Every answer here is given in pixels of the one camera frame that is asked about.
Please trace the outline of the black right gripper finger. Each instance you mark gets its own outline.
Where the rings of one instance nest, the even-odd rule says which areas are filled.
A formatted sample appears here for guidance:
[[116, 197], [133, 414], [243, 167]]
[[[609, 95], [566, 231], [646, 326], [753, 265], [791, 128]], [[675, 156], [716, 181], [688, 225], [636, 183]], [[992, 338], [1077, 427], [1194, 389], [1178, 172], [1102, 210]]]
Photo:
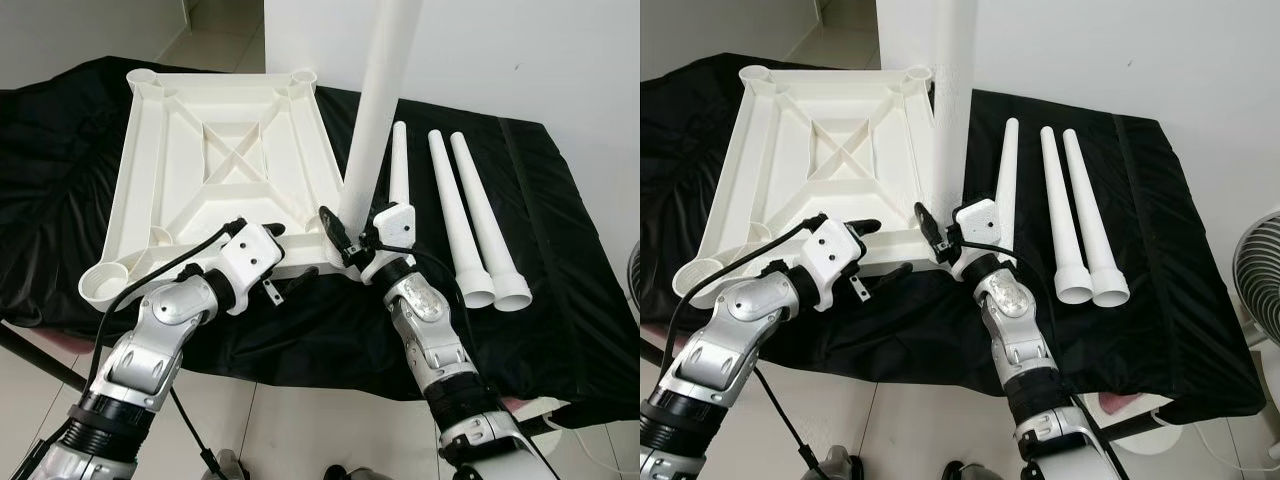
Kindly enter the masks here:
[[915, 216], [920, 225], [920, 232], [933, 253], [936, 262], [947, 262], [947, 239], [934, 216], [924, 204], [915, 205]]
[[346, 227], [342, 224], [340, 219], [329, 207], [319, 209], [319, 219], [323, 224], [326, 238], [339, 256], [339, 264], [352, 264], [352, 256], [356, 253], [356, 247], [349, 239]]

